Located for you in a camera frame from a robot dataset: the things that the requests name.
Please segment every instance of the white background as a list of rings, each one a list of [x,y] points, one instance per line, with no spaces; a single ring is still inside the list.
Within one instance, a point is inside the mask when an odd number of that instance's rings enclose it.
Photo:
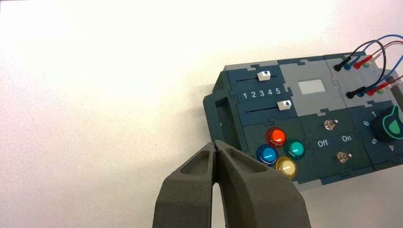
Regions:
[[[401,0],[2,1],[0,227],[151,227],[164,178],[210,140],[202,100],[225,65],[349,52],[402,34],[402,9]],[[387,53],[391,68],[402,47]],[[312,227],[401,227],[402,172],[302,192]],[[215,186],[213,228],[224,227],[220,200]]]

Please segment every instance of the black cable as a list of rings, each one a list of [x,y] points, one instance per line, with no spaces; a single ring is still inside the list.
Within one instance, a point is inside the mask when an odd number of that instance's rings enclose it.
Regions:
[[[351,59],[351,56],[352,56],[355,52],[357,52],[357,50],[358,50],[360,47],[362,47],[362,46],[364,46],[364,45],[366,45],[366,44],[369,44],[369,43],[374,43],[374,42],[376,42],[376,43],[381,47],[382,55],[383,55],[383,57],[384,57],[384,65],[383,65],[383,67],[382,67],[381,76],[379,76],[379,79],[378,79],[375,83],[373,83],[372,85],[370,85],[370,86],[367,86],[367,87],[363,86],[363,87],[361,87],[361,88],[359,88],[359,89],[356,89],[356,90],[354,90],[354,91],[352,91],[352,92],[347,92],[345,95],[346,95],[348,98],[350,98],[350,99],[352,99],[352,98],[353,98],[356,94],[358,94],[358,93],[366,93],[366,92],[368,92],[369,90],[371,90],[373,86],[375,86],[376,84],[378,84],[378,83],[382,80],[382,78],[383,78],[383,76],[384,76],[384,74],[385,74],[385,70],[386,70],[386,52],[385,52],[385,47],[383,46],[383,44],[382,44],[381,42],[379,42],[379,41],[376,40],[376,39],[361,44],[359,47],[357,47],[357,48],[354,50],[354,52],[352,52],[352,53],[350,54],[349,59]]]
[[[345,60],[343,60],[343,61],[342,61],[341,63],[339,63],[339,64],[334,65],[333,68],[335,69],[335,71],[337,71],[337,72],[340,71],[341,68],[351,60],[351,56],[353,56],[354,53],[357,52],[358,49],[360,49],[360,47],[364,46],[365,44],[369,44],[369,43],[371,43],[371,42],[372,42],[372,40],[361,44],[361,45],[358,46]]]

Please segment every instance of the yellow button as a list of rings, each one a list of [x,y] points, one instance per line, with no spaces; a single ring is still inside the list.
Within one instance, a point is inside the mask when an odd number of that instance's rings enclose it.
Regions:
[[[293,178],[297,173],[297,166],[289,157],[281,157],[276,162],[276,170],[289,178]]]

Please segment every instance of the red cable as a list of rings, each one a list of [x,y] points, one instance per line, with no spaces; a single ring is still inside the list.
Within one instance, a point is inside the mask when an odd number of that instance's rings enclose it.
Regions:
[[[393,81],[392,81],[391,83],[389,83],[389,84],[392,84],[392,83],[396,82],[397,80],[401,79],[402,77],[403,77],[403,75],[400,76],[400,77],[398,77],[397,79],[393,80]]]
[[[392,46],[392,45],[394,45],[394,44],[403,44],[403,41],[395,40],[395,41],[389,42],[389,43],[387,43],[387,44],[384,46],[384,48],[387,49],[388,47],[390,47],[390,46]],[[366,62],[368,62],[369,60],[371,60],[372,57],[373,57],[373,55],[375,55],[376,53],[378,53],[378,52],[381,51],[381,50],[382,50],[382,48],[379,49],[379,50],[377,50],[376,52],[374,52],[372,55],[367,56],[367,57],[364,58],[363,60],[354,63],[354,64],[353,64],[354,68],[355,68],[355,69],[359,69],[364,63],[366,63]]]

